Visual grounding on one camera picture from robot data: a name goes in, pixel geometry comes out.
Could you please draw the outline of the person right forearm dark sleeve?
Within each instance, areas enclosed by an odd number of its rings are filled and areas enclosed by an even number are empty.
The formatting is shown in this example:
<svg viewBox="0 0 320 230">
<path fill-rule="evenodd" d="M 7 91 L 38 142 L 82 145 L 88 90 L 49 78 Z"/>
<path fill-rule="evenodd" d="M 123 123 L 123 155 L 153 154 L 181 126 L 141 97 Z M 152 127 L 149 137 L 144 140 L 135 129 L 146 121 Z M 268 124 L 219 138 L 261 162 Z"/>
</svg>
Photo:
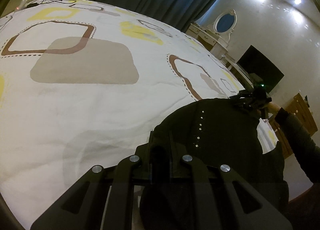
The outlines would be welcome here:
<svg viewBox="0 0 320 230">
<path fill-rule="evenodd" d="M 279 124 L 300 168 L 313 184 L 319 184 L 319 147 L 300 120 L 283 108 L 275 121 Z"/>
</svg>

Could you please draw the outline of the person right hand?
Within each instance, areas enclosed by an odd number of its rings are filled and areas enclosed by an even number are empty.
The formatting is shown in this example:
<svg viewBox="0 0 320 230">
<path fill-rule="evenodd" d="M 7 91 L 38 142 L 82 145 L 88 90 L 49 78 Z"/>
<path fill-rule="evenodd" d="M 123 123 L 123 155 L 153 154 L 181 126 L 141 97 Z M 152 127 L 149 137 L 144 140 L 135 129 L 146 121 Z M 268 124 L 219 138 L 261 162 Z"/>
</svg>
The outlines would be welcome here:
<svg viewBox="0 0 320 230">
<path fill-rule="evenodd" d="M 267 109 L 267 112 L 269 114 L 272 114 L 272 118 L 275 119 L 279 111 L 282 109 L 281 106 L 276 104 L 275 102 L 271 101 L 268 104 L 265 105 L 265 108 Z"/>
</svg>

